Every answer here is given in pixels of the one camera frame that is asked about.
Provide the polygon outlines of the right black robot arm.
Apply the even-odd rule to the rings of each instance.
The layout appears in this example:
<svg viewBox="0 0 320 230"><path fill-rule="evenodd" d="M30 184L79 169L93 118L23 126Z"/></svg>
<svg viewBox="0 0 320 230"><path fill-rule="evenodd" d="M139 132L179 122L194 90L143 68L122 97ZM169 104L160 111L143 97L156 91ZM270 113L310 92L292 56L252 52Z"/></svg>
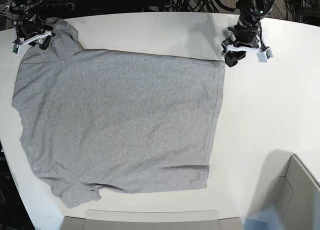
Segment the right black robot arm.
<svg viewBox="0 0 320 230"><path fill-rule="evenodd" d="M53 27L47 25L37 12L41 7L68 6L74 7L76 0L9 0L7 9L9 13L4 16L11 20L15 34L13 53L19 54L20 49L30 45L39 45L46 50L51 38L55 38Z"/></svg>

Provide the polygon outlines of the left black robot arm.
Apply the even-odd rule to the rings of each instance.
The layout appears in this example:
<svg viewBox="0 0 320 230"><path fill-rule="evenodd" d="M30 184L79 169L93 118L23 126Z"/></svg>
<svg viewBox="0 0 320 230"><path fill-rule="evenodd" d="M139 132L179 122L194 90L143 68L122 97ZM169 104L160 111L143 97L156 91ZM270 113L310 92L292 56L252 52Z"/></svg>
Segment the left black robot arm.
<svg viewBox="0 0 320 230"><path fill-rule="evenodd" d="M273 57L272 50L263 40L261 20L268 16L275 0L238 0L240 16L236 25L227 29L228 37L222 41L221 52L227 66L235 66L247 52L256 53L259 62Z"/></svg>

